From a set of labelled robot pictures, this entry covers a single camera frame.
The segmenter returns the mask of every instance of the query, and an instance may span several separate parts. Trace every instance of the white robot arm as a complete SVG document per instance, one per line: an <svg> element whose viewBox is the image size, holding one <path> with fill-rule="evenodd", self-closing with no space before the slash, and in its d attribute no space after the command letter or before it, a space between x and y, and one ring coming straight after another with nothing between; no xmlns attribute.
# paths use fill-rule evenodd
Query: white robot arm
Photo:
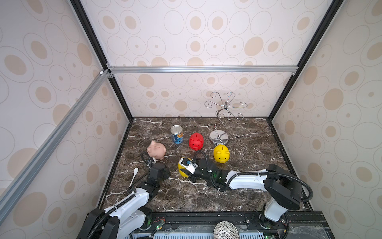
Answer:
<svg viewBox="0 0 382 239"><path fill-rule="evenodd" d="M151 211L144 205L156 196L160 183L169 177L167 166L151 163L147 180L131 188L128 196L105 210L96 208L89 213L77 239L123 239L135 229L148 224L147 215Z"/></svg>
<svg viewBox="0 0 382 239"><path fill-rule="evenodd" d="M204 158L197 159L198 153ZM204 179L207 185L221 192L243 188L269 192L272 198L265 204L260 215L264 227L280 220L288 210L299 210L300 202L306 202L313 197L308 184L274 164L270 164L268 169L253 172L221 170L203 151L197 151L193 159L182 157L179 166L180 171L192 182ZM301 198L302 186L309 191L308 197Z"/></svg>

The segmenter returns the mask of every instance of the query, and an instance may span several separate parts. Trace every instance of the polka dot wallpaper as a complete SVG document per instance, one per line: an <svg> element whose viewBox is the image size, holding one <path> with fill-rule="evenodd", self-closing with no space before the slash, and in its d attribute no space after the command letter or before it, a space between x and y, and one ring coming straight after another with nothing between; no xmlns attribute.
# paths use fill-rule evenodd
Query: polka dot wallpaper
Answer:
<svg viewBox="0 0 382 239"><path fill-rule="evenodd" d="M0 4L0 195L100 72L65 0Z"/></svg>
<svg viewBox="0 0 382 239"><path fill-rule="evenodd" d="M150 73L116 74L133 116L216 116L220 106L208 109L211 100L221 104L228 92L234 92L231 106L241 101L247 108L231 108L233 114L268 116L288 82L291 72L250 73Z"/></svg>
<svg viewBox="0 0 382 239"><path fill-rule="evenodd" d="M337 239L382 228L382 1L349 0L273 120Z"/></svg>
<svg viewBox="0 0 382 239"><path fill-rule="evenodd" d="M111 65L297 64L332 0L82 0Z"/></svg>
<svg viewBox="0 0 382 239"><path fill-rule="evenodd" d="M97 206L127 123L104 82L0 226L0 238L76 238ZM9 174L16 167L8 164Z"/></svg>

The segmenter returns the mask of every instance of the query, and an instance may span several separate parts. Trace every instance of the yellow and black piggy bank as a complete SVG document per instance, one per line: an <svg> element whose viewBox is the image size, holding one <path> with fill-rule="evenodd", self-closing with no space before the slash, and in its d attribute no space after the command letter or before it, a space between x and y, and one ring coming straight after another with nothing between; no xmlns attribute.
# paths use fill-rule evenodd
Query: yellow and black piggy bank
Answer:
<svg viewBox="0 0 382 239"><path fill-rule="evenodd" d="M230 151L225 145L218 145L214 148L214 159L218 163L225 163L230 159Z"/></svg>

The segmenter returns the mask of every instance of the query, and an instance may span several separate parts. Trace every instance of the dark marble surface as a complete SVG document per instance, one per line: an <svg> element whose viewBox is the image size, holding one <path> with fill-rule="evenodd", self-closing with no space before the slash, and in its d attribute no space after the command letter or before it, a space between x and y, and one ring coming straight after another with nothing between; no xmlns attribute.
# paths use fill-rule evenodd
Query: dark marble surface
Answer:
<svg viewBox="0 0 382 239"><path fill-rule="evenodd" d="M150 145L151 140L155 140L166 146L167 151L162 162L169 167L171 177L163 182L158 195L147 207L153 211L261 211L270 199L268 192L254 189L218 192L207 187L203 180L192 183L179 174L177 164L180 157L192 158L194 155L195 151L188 146L188 139L194 132L203 135L203 150L213 158L215 146L210 142L209 134L217 123L219 121L216 117L135 119L103 208L126 196L135 167L139 168L136 178L147 172L148 167L142 162L140 154ZM184 132L184 142L180 145L174 144L170 135L171 126L176 124L181 125ZM287 169L265 119L233 119L226 126L230 136L227 147L231 155L225 164L217 163L218 167L235 171L256 171L267 168L272 163Z"/></svg>

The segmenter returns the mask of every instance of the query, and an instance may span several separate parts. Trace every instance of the white spoon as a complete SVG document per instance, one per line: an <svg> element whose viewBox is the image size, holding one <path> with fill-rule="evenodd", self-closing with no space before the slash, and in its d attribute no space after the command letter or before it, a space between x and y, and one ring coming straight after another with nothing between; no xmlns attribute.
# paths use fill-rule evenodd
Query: white spoon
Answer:
<svg viewBox="0 0 382 239"><path fill-rule="evenodd" d="M129 187L131 187L131 185L133 184L134 178L135 178L135 176L137 175L137 173L138 173L138 168L136 167L136 168L134 169L133 179L131 180Z"/></svg>

